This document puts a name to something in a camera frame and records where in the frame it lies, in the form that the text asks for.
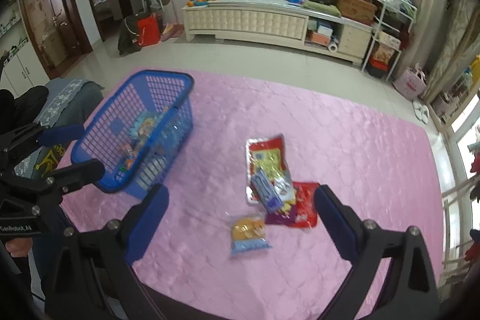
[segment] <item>blue gripper pad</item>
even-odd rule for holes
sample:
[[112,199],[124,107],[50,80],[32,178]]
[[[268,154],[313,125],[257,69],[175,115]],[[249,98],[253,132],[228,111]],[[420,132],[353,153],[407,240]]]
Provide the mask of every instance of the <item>blue gripper pad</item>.
[[353,264],[359,256],[361,220],[351,207],[338,200],[327,185],[315,190],[314,204],[340,257]]
[[43,131],[38,138],[38,143],[44,147],[51,147],[55,144],[65,144],[72,140],[81,139],[84,134],[83,125],[53,127]]
[[169,206],[169,190],[163,185],[154,185],[138,206],[136,224],[124,238],[125,261],[131,266],[141,259]]

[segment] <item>pink bag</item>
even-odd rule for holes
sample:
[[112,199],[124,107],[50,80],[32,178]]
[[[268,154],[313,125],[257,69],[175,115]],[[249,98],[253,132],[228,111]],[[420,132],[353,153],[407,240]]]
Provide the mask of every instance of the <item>pink bag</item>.
[[416,69],[407,68],[393,83],[393,86],[408,100],[417,99],[427,87],[425,74],[420,67],[416,67]]

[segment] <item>paper towel roll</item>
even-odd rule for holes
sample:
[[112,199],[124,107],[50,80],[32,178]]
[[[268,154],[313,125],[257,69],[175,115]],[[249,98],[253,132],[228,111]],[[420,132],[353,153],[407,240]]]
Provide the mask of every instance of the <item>paper towel roll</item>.
[[336,52],[336,51],[338,51],[338,46],[337,46],[337,44],[332,41],[331,43],[328,44],[328,50],[329,50],[330,52]]

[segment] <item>person's hand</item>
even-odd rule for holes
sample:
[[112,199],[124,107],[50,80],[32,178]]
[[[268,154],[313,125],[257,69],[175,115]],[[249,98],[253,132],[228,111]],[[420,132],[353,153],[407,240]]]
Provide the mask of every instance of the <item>person's hand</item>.
[[5,248],[12,258],[24,258],[32,248],[32,238],[15,238],[5,243]]

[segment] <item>pink blanket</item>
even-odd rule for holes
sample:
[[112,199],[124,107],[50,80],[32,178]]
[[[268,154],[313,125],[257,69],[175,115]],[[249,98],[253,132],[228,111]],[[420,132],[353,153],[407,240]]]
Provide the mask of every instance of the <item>pink blanket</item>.
[[[350,264],[321,221],[310,231],[267,226],[271,250],[230,257],[230,216],[253,210],[245,196],[245,140],[278,133],[285,135],[294,180],[328,184],[361,219],[375,219],[383,228],[419,226],[438,278],[442,204],[423,129],[301,88],[189,73],[195,78],[194,128],[165,181],[169,209],[134,265],[141,281],[234,320],[304,320],[323,311]],[[61,166],[70,164],[70,152],[71,146]],[[62,207],[85,231],[122,218],[136,202],[90,185],[64,197]],[[383,264],[359,315],[371,311],[385,272]]]

